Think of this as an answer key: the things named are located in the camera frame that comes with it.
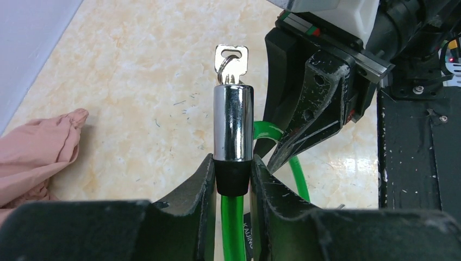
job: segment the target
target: key hole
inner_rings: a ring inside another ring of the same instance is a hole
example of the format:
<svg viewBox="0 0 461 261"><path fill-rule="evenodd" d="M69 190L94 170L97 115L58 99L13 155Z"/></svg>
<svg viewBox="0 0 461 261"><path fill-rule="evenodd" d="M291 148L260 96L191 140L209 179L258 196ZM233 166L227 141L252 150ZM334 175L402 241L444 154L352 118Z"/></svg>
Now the key hole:
<svg viewBox="0 0 461 261"><path fill-rule="evenodd" d="M221 52L221 56L224 58L229 57L231 55L236 55L238 58L242 58L242 53L237 50L224 50Z"/></svg>

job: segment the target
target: screw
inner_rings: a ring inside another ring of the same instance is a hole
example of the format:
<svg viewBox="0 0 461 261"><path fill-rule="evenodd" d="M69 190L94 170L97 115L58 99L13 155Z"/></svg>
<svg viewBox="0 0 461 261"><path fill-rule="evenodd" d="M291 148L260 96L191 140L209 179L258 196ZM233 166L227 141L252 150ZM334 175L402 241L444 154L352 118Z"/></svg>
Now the screw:
<svg viewBox="0 0 461 261"><path fill-rule="evenodd" d="M424 91L424 87L423 86L416 86L415 88L413 88L413 93L415 94L421 94L422 91Z"/></svg>
<svg viewBox="0 0 461 261"><path fill-rule="evenodd" d="M448 121L448 117L447 116L441 116L439 118L439 120L442 122L442 123L446 123Z"/></svg>

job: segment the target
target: key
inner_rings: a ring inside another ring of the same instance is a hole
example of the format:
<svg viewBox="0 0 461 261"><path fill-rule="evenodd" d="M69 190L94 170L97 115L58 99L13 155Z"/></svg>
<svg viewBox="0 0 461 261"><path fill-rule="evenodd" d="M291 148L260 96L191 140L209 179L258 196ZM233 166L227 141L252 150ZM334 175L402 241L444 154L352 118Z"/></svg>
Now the key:
<svg viewBox="0 0 461 261"><path fill-rule="evenodd" d="M222 56L224 51L239 52L241 57ZM215 71L220 84L241 84L240 76L248 70L248 48L245 46L218 45L215 53Z"/></svg>

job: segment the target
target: green cable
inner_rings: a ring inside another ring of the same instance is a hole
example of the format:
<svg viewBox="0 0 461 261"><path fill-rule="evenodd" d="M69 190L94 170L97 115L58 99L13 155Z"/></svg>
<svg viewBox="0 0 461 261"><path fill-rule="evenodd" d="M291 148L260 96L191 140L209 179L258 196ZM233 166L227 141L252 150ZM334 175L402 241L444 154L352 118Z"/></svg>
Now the green cable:
<svg viewBox="0 0 461 261"><path fill-rule="evenodd" d="M266 121L254 123L254 139L271 139L275 142L282 137L283 131L277 126ZM289 160L291 171L295 177L298 194L310 202L304 173L297 156ZM221 196L221 229L222 246L225 261L245 261L245 235L244 235L244 197Z"/></svg>
<svg viewBox="0 0 461 261"><path fill-rule="evenodd" d="M224 260L245 261L243 196L221 196L221 222Z"/></svg>

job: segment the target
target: towel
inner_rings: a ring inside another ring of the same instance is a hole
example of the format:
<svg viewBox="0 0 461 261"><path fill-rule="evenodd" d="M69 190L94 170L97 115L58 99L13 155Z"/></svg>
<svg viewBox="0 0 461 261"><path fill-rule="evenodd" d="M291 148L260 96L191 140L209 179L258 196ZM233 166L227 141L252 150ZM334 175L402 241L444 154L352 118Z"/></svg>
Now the towel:
<svg viewBox="0 0 461 261"><path fill-rule="evenodd" d="M0 225L28 201L57 200L49 178L75 161L88 111L35 119L0 138Z"/></svg>

